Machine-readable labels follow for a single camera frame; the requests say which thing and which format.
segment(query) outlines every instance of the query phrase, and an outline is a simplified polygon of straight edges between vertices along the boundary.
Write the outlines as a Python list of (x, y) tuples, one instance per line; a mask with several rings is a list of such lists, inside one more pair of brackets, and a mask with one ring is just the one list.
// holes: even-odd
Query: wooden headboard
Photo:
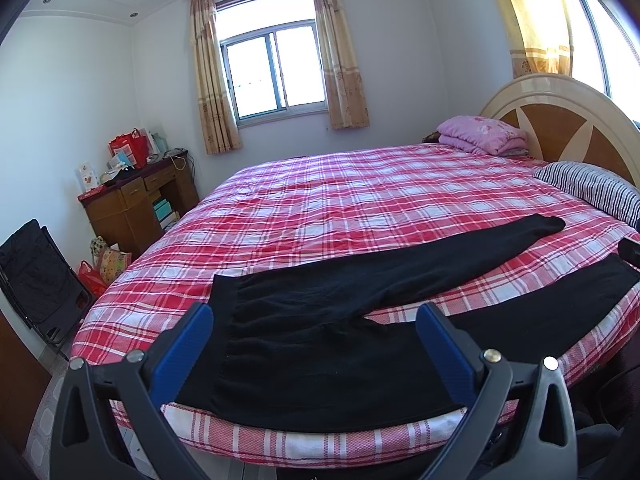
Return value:
[(558, 74), (531, 74), (503, 86), (481, 113), (529, 134), (529, 154), (613, 171), (640, 187), (640, 131), (590, 86)]

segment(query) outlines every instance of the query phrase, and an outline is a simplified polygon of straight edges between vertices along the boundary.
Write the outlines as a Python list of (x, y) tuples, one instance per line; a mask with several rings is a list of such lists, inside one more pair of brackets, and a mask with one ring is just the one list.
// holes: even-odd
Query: beige floral curtain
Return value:
[(498, 0), (511, 44), (513, 77), (532, 72), (571, 75), (570, 0)]
[(191, 44), (198, 86), (198, 109), (207, 153), (242, 147), (226, 89), (220, 43), (216, 36), (216, 4), (191, 0)]
[(324, 86), (334, 130), (369, 126), (362, 77), (341, 0), (314, 0)]

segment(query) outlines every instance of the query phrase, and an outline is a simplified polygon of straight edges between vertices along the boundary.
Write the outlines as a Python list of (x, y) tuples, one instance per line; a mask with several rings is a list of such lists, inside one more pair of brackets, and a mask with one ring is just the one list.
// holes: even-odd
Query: pink checkered pattern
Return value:
[[(531, 176), (542, 163), (469, 155), (433, 144), (294, 158), (227, 180), (116, 280), (86, 316), (72, 354), (92, 364), (146, 349), (214, 274), (239, 276), (346, 254), (437, 240), (532, 214), (566, 221), (559, 234), (433, 300), (446, 314), (537, 290), (615, 251), (629, 226)], [(574, 383), (632, 335), (640, 286), (561, 359)], [(416, 304), (380, 310), (380, 323), (415, 319)], [(463, 411), (359, 433), (299, 434), (238, 426), (175, 404), (163, 408), (180, 439), (202, 450), (272, 466), (389, 462), (440, 446)], [(505, 408), (504, 419), (513, 405)], [(128, 421), (115, 407), (120, 424)]]

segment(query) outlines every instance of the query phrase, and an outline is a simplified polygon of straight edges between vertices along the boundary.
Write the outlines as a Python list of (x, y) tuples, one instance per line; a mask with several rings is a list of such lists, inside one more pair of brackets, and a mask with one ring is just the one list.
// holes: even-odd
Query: bed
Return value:
[[(91, 364), (148, 348), (194, 301), (207, 301), (214, 274), (277, 267), (410, 246), (494, 226), (532, 212), (566, 228), (520, 256), (433, 298), (446, 314), (537, 290), (640, 242), (629, 225), (532, 176), (552, 160), (584, 160), (640, 182), (640, 134), (606, 97), (563, 76), (532, 75), (502, 88), (482, 115), (528, 131), (533, 158), (470, 155), (438, 144), (308, 156), (239, 171), (156, 242), (86, 316), (72, 347)], [(415, 319), (418, 304), (368, 316)], [(609, 359), (640, 320), (636, 285), (559, 360), (573, 384)], [(441, 446), (464, 411), (393, 428), (299, 434), (248, 428), (210, 413), (162, 408), (180, 439), (215, 454), (271, 466), (345, 467), (400, 460)], [(502, 416), (512, 415), (508, 403)], [(117, 403), (118, 423), (128, 426)]]

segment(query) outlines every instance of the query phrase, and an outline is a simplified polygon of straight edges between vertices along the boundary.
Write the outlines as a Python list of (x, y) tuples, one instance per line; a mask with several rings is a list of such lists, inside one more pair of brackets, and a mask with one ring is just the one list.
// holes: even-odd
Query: folded blanket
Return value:
[[(440, 142), (443, 144), (455, 146), (446, 138), (443, 142), (442, 137), (463, 140), (489, 155), (501, 155), (503, 152), (527, 147), (525, 130), (487, 117), (453, 117), (438, 126), (438, 131), (442, 134)], [(462, 145), (456, 147), (469, 153), (479, 153), (469, 151), (466, 145), (465, 148)]]
[(497, 153), (488, 153), (482, 148), (478, 148), (475, 144), (467, 142), (463, 139), (455, 137), (449, 137), (448, 135), (441, 135), (438, 142), (457, 148), (467, 153), (474, 153), (475, 155), (498, 155), (498, 156), (515, 156), (515, 155), (527, 155), (527, 143), (522, 139), (510, 139), (500, 147), (500, 150), (495, 150)]

